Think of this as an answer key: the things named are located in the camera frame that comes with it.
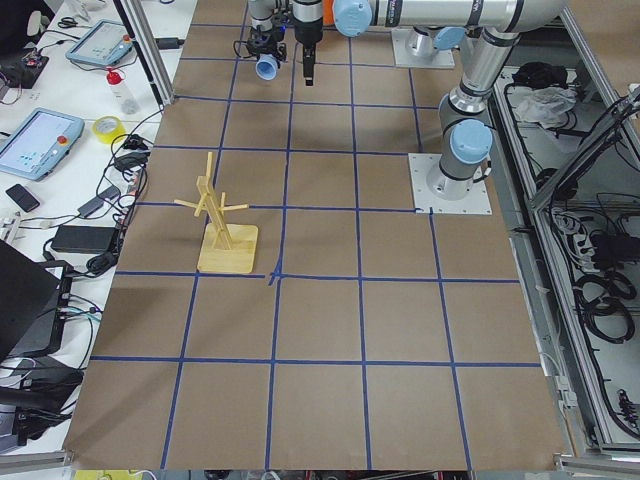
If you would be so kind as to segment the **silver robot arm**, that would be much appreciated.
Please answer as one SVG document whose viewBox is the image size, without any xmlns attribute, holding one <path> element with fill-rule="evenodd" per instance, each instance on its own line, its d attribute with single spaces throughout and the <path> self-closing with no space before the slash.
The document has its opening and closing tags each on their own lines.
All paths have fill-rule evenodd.
<svg viewBox="0 0 640 480">
<path fill-rule="evenodd" d="M 477 116 L 485 111 L 507 57 L 521 33 L 544 26 L 566 6 L 565 1 L 335 1 L 332 11 L 335 26 L 347 37 L 371 26 L 482 29 L 459 84 L 439 107 L 442 155 L 427 174 L 436 196 L 457 201 L 468 194 L 491 150 L 493 134 Z"/>
<path fill-rule="evenodd" d="M 287 49 L 284 43 L 285 26 L 281 18 L 280 1 L 248 1 L 251 29 L 247 39 L 249 54 L 260 60 L 270 55 L 279 69 L 286 61 Z"/>
</svg>

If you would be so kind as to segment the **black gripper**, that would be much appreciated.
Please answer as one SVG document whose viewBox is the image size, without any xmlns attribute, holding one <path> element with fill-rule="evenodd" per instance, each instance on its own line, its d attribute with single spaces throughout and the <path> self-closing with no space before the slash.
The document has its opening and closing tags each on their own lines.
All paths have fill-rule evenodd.
<svg viewBox="0 0 640 480">
<path fill-rule="evenodd" d="M 250 57 L 259 59 L 263 55 L 272 55 L 277 65 L 287 60 L 287 47 L 284 43 L 285 28 L 272 27 L 264 30 L 261 26 L 252 27 L 246 48 Z"/>
<path fill-rule="evenodd" d="M 306 86 L 314 85 L 316 43 L 323 36 L 322 0 L 293 0 L 293 24 L 295 37 L 303 45 L 303 77 Z"/>
</svg>

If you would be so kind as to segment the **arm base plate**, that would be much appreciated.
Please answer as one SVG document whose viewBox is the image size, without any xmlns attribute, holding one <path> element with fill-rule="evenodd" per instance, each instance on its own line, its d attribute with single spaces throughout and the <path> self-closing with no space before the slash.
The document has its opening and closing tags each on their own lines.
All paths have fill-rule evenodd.
<svg viewBox="0 0 640 480">
<path fill-rule="evenodd" d="M 452 50 L 464 36 L 464 29 L 396 28 L 391 35 L 397 67 L 453 69 L 455 61 Z"/>
<path fill-rule="evenodd" d="M 471 179 L 453 180 L 440 169 L 440 154 L 408 155 L 414 210 L 424 214 L 491 215 L 486 183 L 476 168 Z"/>
</svg>

